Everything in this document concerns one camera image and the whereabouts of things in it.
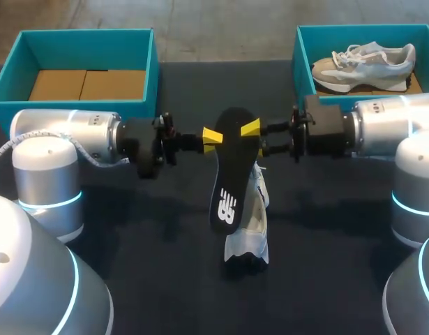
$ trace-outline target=shoe sole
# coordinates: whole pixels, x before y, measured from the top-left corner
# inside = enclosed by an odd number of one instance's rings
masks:
[[[223,134],[222,144],[216,145],[218,170],[209,210],[209,224],[218,234],[230,235],[241,223],[248,180],[260,144],[259,136],[241,137],[241,127],[254,120],[251,112],[230,108],[221,114],[214,128]]]
[[[252,253],[232,256],[227,262],[222,260],[224,274],[228,279],[240,279],[243,276],[255,275],[267,270],[268,264]]]
[[[364,82],[356,82],[354,84],[332,84],[313,78],[318,84],[331,91],[338,93],[349,93],[353,88],[359,85],[369,85],[383,91],[405,92],[407,90],[407,80],[388,80],[388,79],[373,79],[365,80]]]

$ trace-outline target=open box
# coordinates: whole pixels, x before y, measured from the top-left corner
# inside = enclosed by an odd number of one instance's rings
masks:
[[[344,52],[350,45],[376,41],[383,47],[416,48],[416,66],[412,83],[405,93],[361,89],[347,95],[331,95],[315,88],[310,65],[331,57],[332,51]],[[427,24],[371,24],[342,26],[299,26],[293,53],[293,79],[296,100],[303,107],[304,96],[318,94],[324,105],[339,104],[348,111],[357,101],[385,98],[398,94],[429,93],[429,26]]]
[[[152,29],[21,31],[0,73],[0,126],[9,134],[14,115],[27,108],[153,117],[158,76]]]

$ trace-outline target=gray sneaker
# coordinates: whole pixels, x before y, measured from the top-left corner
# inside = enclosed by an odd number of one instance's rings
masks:
[[[331,58],[313,64],[314,81],[338,93],[367,84],[385,91],[406,91],[407,78],[414,70],[416,49],[381,47],[376,42],[351,45],[346,52],[332,52]]]

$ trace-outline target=cardboard box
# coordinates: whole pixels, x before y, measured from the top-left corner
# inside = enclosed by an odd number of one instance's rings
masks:
[[[374,87],[365,85],[357,86],[347,94],[332,92],[325,87],[322,87],[315,83],[315,88],[319,96],[397,96],[399,92],[382,91]],[[423,93],[421,85],[417,80],[416,74],[412,73],[409,81],[408,89],[401,94],[419,94]]]
[[[141,100],[146,71],[87,71],[80,100]]]
[[[29,101],[79,100],[85,77],[85,70],[41,70]]]
[[[41,70],[29,101],[142,100],[143,70]]]

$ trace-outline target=shoe insole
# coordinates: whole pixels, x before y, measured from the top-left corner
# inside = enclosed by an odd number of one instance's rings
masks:
[[[241,128],[255,120],[243,108],[225,110],[217,120],[214,131],[222,134],[223,140],[215,146],[218,170],[209,209],[214,232],[230,235],[241,223],[247,183],[260,144],[259,135],[241,136]]]

